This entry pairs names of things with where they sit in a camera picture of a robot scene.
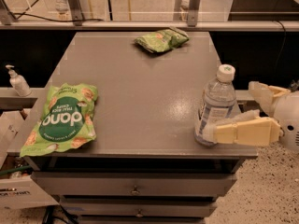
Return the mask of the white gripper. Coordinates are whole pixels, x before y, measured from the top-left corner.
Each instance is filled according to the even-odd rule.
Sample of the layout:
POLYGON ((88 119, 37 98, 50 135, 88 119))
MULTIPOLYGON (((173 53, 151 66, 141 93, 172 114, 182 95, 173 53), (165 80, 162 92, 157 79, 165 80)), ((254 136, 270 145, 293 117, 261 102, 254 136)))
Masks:
POLYGON ((259 110, 250 110, 208 123, 203 129, 203 139, 212 144, 254 147, 266 147, 279 140, 285 148, 299 152, 299 91, 290 92, 286 88, 251 81, 250 95, 262 111, 273 115, 274 119, 261 117, 259 110))

